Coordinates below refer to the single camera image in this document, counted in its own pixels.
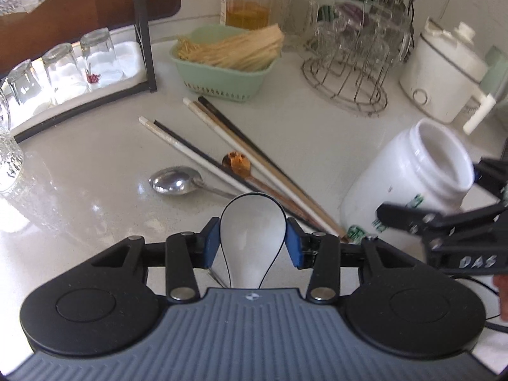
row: hand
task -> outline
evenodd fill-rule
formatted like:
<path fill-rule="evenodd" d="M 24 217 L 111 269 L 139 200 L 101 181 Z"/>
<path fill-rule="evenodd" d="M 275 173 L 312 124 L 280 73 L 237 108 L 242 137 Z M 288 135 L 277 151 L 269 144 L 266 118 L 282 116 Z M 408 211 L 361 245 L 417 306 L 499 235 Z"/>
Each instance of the hand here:
<path fill-rule="evenodd" d="M 496 275 L 492 282 L 499 288 L 501 319 L 508 321 L 508 275 Z"/>

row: yellow liquid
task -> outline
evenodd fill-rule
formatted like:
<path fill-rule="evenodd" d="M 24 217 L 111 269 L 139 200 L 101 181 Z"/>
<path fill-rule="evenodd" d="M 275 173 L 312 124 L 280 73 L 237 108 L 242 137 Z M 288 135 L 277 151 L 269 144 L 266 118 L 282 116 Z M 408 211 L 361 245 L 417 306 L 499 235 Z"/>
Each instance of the yellow liquid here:
<path fill-rule="evenodd" d="M 257 30 L 268 25 L 270 9 L 253 1 L 234 0 L 229 2 L 225 11 L 227 26 Z"/>

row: drinking glass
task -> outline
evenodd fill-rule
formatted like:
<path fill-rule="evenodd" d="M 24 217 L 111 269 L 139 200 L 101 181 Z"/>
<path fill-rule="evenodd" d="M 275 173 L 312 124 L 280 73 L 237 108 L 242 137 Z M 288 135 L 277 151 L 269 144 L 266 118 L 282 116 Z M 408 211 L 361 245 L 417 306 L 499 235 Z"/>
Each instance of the drinking glass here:
<path fill-rule="evenodd" d="M 0 192 L 9 189 L 21 172 L 23 151 L 9 131 L 0 126 Z"/>
<path fill-rule="evenodd" d="M 78 62 L 70 43 L 62 43 L 53 47 L 42 56 L 42 63 L 57 104 L 88 91 L 88 85 L 78 68 Z"/>
<path fill-rule="evenodd" d="M 27 59 L 14 67 L 7 75 L 7 83 L 18 104 L 24 109 L 43 107 L 51 104 L 49 95 L 42 89 L 31 60 Z"/>
<path fill-rule="evenodd" d="M 9 110 L 9 102 L 0 88 L 0 130 L 11 128 L 11 111 Z"/>
<path fill-rule="evenodd" d="M 110 85 L 124 76 L 107 28 L 85 34 L 79 43 L 86 64 L 86 79 L 92 88 Z"/>

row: wooden spoon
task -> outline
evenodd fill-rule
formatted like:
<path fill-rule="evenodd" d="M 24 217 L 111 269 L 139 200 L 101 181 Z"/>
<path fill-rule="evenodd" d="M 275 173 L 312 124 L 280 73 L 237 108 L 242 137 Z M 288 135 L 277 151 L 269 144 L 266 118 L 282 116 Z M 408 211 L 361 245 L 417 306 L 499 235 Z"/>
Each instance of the wooden spoon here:
<path fill-rule="evenodd" d="M 295 202 L 282 195 L 275 189 L 271 188 L 266 183 L 263 183 L 261 180 L 256 179 L 251 174 L 251 161 L 243 153 L 237 151 L 229 152 L 226 156 L 224 156 L 222 165 L 225 168 L 230 168 L 233 173 L 245 179 L 247 182 L 252 183 L 257 188 L 269 194 L 271 197 L 275 198 L 284 208 L 292 211 L 302 219 L 305 219 L 317 230 L 320 231 L 322 229 L 322 227 L 314 219 L 312 219 L 308 213 L 304 212 Z"/>

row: black metal rack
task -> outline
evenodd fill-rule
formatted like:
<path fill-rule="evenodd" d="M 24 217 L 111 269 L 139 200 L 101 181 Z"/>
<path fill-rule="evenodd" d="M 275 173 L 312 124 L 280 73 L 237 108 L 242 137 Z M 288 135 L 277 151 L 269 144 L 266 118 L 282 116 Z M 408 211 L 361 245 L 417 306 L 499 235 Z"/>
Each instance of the black metal rack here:
<path fill-rule="evenodd" d="M 111 103 L 112 101 L 116 101 L 136 93 L 141 93 L 146 90 L 149 90 L 151 93 L 157 91 L 157 81 L 155 71 L 153 69 L 152 49 L 150 46 L 150 31 L 148 29 L 148 9 L 146 0 L 133 0 L 133 2 L 134 30 L 136 33 L 136 41 L 141 47 L 141 54 L 143 55 L 147 80 L 128 89 L 111 93 L 107 96 L 77 106 L 71 110 L 67 110 L 57 116 L 50 117 L 49 119 L 46 119 L 45 121 L 36 124 L 35 126 L 32 126 L 14 136 L 14 139 L 17 143 L 23 142 L 24 140 L 36 135 L 37 133 L 40 133 L 49 127 L 53 127 L 55 124 L 62 123 L 71 117 L 95 109 L 96 107 L 99 107 L 103 104 Z"/>

